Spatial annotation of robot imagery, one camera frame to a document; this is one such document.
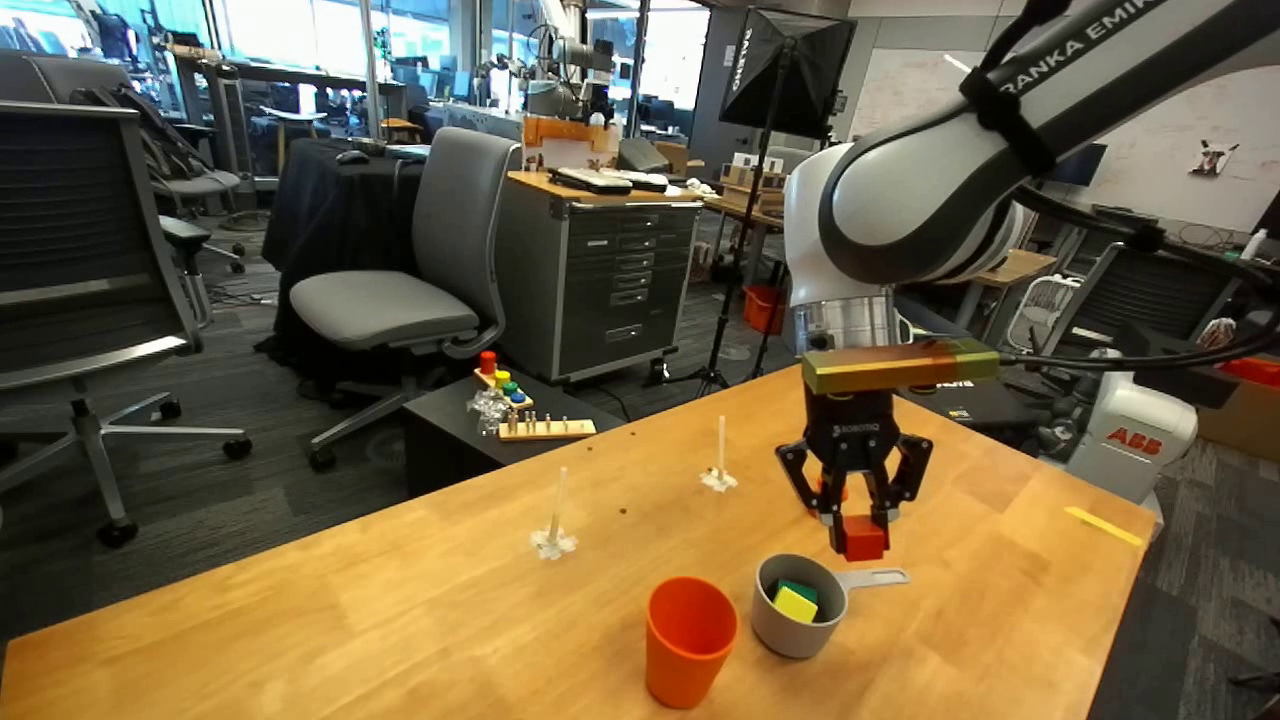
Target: yellow object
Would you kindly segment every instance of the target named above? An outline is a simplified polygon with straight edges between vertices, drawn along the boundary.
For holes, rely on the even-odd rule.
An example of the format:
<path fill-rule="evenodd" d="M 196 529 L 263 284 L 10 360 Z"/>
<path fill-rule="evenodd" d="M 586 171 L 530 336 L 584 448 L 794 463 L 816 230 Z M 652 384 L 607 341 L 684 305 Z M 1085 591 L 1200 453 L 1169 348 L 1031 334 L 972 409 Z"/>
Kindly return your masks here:
<path fill-rule="evenodd" d="M 816 600 L 791 591 L 788 585 L 774 590 L 773 609 L 791 615 L 794 623 L 810 623 L 816 620 Z"/>
<path fill-rule="evenodd" d="M 1123 543 L 1132 543 L 1132 548 L 1142 548 L 1141 536 L 1132 536 L 1132 534 L 1120 529 L 1120 523 L 1109 523 L 1109 519 L 1091 516 L 1091 514 L 1079 509 L 1079 503 L 1073 503 L 1073 509 L 1062 509 L 1062 514 L 1076 516 L 1079 523 L 1095 529 L 1095 534 L 1109 534 L 1109 536 L 1115 536 L 1115 540 L 1123 540 Z"/>

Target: metal cabinet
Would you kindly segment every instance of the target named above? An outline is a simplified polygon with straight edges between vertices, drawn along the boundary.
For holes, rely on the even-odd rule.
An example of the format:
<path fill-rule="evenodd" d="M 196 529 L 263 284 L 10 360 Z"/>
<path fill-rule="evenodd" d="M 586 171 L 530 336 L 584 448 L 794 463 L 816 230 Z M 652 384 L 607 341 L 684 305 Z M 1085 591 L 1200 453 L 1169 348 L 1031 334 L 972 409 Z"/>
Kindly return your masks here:
<path fill-rule="evenodd" d="M 501 215 L 501 348 L 544 382 L 586 382 L 677 344 L 700 202 L 579 197 L 510 181 Z"/>

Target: cup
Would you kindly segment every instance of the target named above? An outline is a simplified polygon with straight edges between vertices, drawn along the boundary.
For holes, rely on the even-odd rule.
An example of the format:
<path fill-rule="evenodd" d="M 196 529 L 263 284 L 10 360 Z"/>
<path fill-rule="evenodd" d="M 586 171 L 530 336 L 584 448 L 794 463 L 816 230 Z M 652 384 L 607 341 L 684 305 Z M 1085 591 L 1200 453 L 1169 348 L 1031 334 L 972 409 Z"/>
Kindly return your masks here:
<path fill-rule="evenodd" d="M 816 603 L 810 620 L 794 620 L 774 603 L 774 591 L 783 585 L 799 590 L 794 595 Z M 839 628 L 843 609 L 846 600 L 843 600 L 839 577 L 808 558 L 769 558 L 757 570 L 751 634 L 774 657 L 791 657 L 791 659 L 816 657 Z"/>
<path fill-rule="evenodd" d="M 642 623 L 647 695 L 666 707 L 700 706 L 711 691 L 734 637 L 730 600 L 700 577 L 672 577 L 647 591 Z"/>

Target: chair wheel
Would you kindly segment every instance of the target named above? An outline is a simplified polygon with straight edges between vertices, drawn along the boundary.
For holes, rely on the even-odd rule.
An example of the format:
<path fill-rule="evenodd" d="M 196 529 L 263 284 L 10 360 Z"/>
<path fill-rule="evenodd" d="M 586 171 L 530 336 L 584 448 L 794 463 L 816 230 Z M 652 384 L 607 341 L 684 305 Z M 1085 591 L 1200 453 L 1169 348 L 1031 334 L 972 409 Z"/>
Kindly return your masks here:
<path fill-rule="evenodd" d="M 173 419 L 178 419 L 178 417 L 185 417 L 185 403 L 178 403 L 178 401 L 163 401 L 163 403 L 155 403 L 155 414 L 153 414 L 155 426 L 173 426 Z"/>
<path fill-rule="evenodd" d="M 311 474 L 330 474 L 336 457 L 330 453 L 307 453 Z"/>
<path fill-rule="evenodd" d="M 95 529 L 95 540 L 109 548 L 122 548 L 129 540 L 136 540 L 136 523 L 105 523 Z"/>
<path fill-rule="evenodd" d="M 225 457 L 229 457 L 229 461 L 244 461 L 247 453 L 250 453 L 250 441 L 247 441 L 247 438 L 225 445 Z"/>

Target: red cup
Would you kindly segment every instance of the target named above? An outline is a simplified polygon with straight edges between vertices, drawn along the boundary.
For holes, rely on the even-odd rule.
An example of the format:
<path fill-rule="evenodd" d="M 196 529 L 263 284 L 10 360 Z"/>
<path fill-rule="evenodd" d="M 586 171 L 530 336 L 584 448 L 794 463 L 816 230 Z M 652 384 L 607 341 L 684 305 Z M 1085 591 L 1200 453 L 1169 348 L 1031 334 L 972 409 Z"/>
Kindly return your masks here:
<path fill-rule="evenodd" d="M 666 707 L 700 706 L 734 637 L 734 613 L 728 595 L 697 577 L 672 577 L 647 591 L 647 695 Z"/>

